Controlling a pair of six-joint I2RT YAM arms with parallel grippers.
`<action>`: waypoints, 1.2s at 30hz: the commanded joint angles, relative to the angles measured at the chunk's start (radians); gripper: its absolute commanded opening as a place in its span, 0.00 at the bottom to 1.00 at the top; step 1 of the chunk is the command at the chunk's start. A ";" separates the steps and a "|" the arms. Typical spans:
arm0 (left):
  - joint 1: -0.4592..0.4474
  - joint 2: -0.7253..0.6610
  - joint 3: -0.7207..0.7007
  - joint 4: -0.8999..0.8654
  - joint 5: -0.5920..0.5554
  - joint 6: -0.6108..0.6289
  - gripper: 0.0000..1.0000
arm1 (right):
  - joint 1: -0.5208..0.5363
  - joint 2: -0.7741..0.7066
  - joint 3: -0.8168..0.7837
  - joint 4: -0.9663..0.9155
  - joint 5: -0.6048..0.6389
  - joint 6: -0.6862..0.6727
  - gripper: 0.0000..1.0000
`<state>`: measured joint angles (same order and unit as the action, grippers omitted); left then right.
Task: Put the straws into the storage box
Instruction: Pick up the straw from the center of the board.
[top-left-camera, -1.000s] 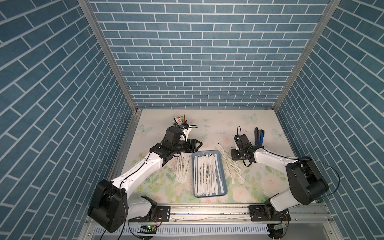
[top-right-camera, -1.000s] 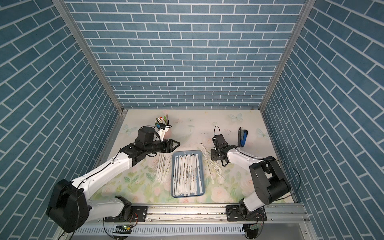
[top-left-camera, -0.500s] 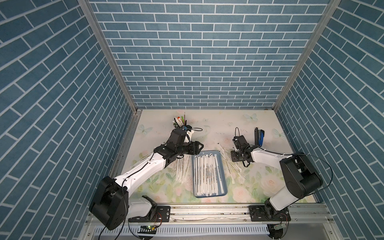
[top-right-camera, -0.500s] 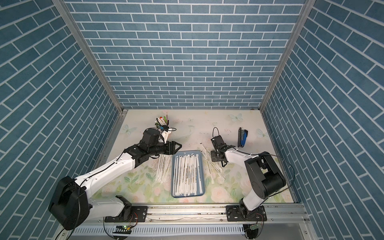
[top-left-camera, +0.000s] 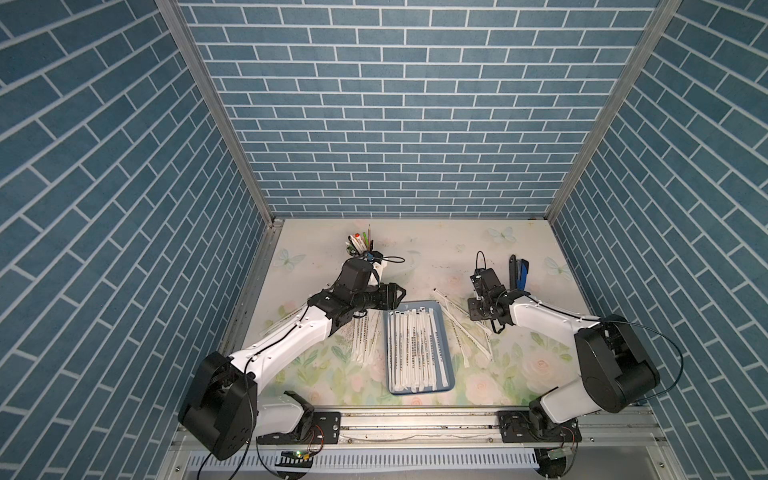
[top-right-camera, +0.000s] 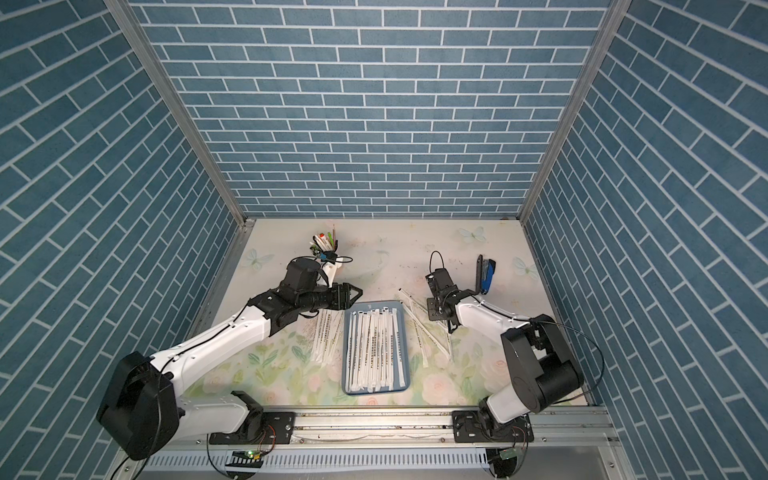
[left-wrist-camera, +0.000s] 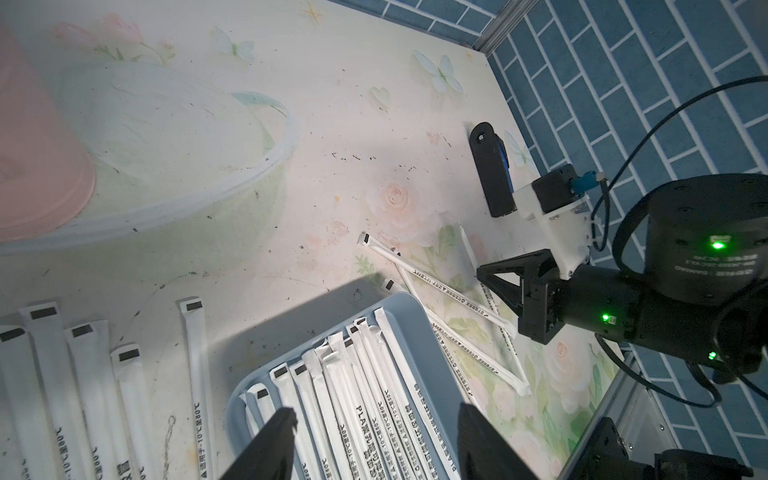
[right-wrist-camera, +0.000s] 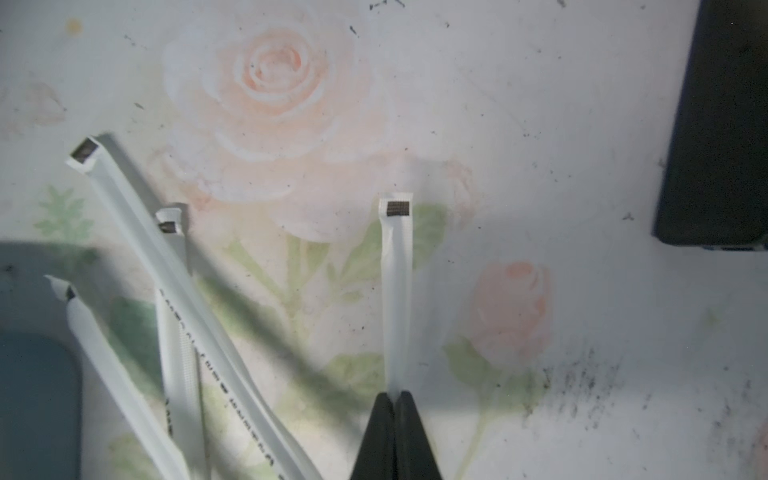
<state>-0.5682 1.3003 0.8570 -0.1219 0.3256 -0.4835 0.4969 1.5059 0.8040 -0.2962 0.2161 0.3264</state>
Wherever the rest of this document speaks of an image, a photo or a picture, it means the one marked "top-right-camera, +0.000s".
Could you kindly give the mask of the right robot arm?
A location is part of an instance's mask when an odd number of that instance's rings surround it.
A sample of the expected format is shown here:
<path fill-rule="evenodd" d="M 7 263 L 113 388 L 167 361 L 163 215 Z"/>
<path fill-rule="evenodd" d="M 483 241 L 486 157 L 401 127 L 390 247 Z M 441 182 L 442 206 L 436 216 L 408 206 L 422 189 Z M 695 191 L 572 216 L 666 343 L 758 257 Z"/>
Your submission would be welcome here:
<path fill-rule="evenodd" d="M 494 306 L 476 291 L 459 288 L 446 268 L 428 273 L 425 280 L 432 320 L 445 320 L 451 332 L 475 330 L 503 349 L 509 384 L 481 404 L 492 425 L 539 413 L 582 387 L 583 371 L 552 317 L 522 317 Z"/>

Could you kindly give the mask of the straw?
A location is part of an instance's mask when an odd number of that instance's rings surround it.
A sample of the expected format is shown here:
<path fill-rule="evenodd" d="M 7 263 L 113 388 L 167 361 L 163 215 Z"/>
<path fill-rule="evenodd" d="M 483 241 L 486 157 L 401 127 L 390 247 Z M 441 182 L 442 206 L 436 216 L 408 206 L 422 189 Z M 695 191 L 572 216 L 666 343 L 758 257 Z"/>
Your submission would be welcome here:
<path fill-rule="evenodd" d="M 353 367 L 354 367 L 354 356 L 355 356 L 355 315 L 351 314 L 349 317 L 349 320 L 347 322 L 348 331 L 347 331 L 347 351 L 346 351 L 346 393 L 349 394 L 352 391 L 352 380 L 353 380 Z"/>
<path fill-rule="evenodd" d="M 352 391 L 357 391 L 359 389 L 359 386 L 357 384 L 358 381 L 358 365 L 359 365 L 359 347 L 360 347 L 360 341 L 359 341 L 359 323 L 360 323 L 360 313 L 355 312 L 351 319 L 351 350 L 350 350 L 350 356 L 351 356 L 351 367 L 350 367 L 350 389 Z"/>

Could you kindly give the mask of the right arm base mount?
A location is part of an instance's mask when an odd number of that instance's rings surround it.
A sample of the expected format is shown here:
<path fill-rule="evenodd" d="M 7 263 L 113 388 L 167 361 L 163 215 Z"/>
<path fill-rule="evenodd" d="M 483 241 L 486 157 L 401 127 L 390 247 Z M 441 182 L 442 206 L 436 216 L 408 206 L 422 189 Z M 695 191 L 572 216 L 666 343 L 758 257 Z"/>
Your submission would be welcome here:
<path fill-rule="evenodd" d="M 456 443 L 532 443 L 534 434 L 527 415 L 499 423 L 485 410 L 454 410 L 451 425 Z"/>

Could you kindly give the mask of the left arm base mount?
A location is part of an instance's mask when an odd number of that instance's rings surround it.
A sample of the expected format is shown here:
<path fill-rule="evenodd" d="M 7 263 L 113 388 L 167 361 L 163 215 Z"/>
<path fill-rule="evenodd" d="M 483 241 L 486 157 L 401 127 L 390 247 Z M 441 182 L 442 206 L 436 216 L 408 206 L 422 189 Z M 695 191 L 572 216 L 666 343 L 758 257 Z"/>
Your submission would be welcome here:
<path fill-rule="evenodd" d="M 213 433 L 209 437 L 212 445 L 256 445 L 264 448 L 289 444 L 296 420 L 292 411 L 264 411 L 251 413 L 233 433 Z"/>

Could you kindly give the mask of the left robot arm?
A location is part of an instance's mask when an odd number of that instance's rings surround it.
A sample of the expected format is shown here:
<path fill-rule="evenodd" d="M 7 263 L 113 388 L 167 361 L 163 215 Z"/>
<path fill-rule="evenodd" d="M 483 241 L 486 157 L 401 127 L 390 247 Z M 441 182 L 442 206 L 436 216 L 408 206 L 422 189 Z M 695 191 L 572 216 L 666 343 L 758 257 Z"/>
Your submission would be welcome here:
<path fill-rule="evenodd" d="M 228 320 L 176 346 L 116 365 L 97 422 L 132 460 L 145 460 L 168 443 L 200 435 L 249 443 L 265 435 L 263 407 L 233 390 L 214 401 L 193 401 L 185 391 L 232 355 L 321 310 L 350 309 L 363 291 L 334 280 L 336 268 L 312 257 L 292 259 L 280 284 L 251 299 Z"/>

